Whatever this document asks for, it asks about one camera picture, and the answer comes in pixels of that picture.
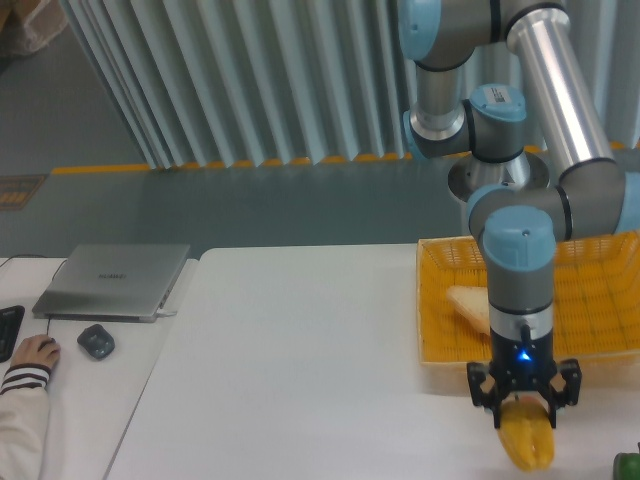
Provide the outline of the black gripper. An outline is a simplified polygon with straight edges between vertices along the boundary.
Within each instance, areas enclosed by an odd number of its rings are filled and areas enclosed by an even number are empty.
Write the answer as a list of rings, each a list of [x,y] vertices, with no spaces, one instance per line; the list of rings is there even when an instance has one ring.
[[[472,404],[488,410],[495,429],[501,427],[502,401],[511,393],[532,391],[547,403],[547,416],[552,429],[557,426],[557,413],[565,407],[576,406],[582,384],[582,370],[575,358],[555,362],[553,358],[553,330],[546,335],[522,341],[491,333],[492,359],[490,364],[468,362],[466,375]],[[483,384],[494,379],[488,390]]]

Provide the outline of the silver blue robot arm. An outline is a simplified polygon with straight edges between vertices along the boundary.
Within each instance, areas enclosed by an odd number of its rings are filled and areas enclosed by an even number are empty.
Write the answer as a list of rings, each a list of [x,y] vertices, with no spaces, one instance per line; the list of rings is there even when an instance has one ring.
[[[504,43],[529,82],[559,180],[517,190],[500,183],[468,199],[467,224],[487,269],[488,363],[469,363],[472,402],[506,421],[505,400],[535,392],[546,415],[578,402],[582,373],[553,357],[554,266],[561,241],[617,234],[639,225],[639,177],[623,172],[601,125],[558,1],[402,1],[403,55],[417,67],[417,99],[403,116],[417,159],[469,152],[489,165],[521,159],[527,102],[504,85],[461,89],[475,49]]]

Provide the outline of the cream striped sleeve forearm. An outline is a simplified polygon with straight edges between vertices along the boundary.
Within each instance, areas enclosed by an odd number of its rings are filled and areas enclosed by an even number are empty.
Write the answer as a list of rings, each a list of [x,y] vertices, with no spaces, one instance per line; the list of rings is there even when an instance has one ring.
[[[49,420],[51,369],[10,367],[1,384],[1,478],[38,479]]]

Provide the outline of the person's hand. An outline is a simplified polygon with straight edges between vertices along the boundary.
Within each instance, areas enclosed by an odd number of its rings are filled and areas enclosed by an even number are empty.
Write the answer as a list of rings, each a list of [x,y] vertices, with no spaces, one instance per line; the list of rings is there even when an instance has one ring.
[[[40,344],[49,338],[52,337],[40,334],[24,339],[14,352],[11,366],[25,367],[31,365],[52,371],[60,359],[60,344],[56,341],[55,344],[50,344],[38,351]]]

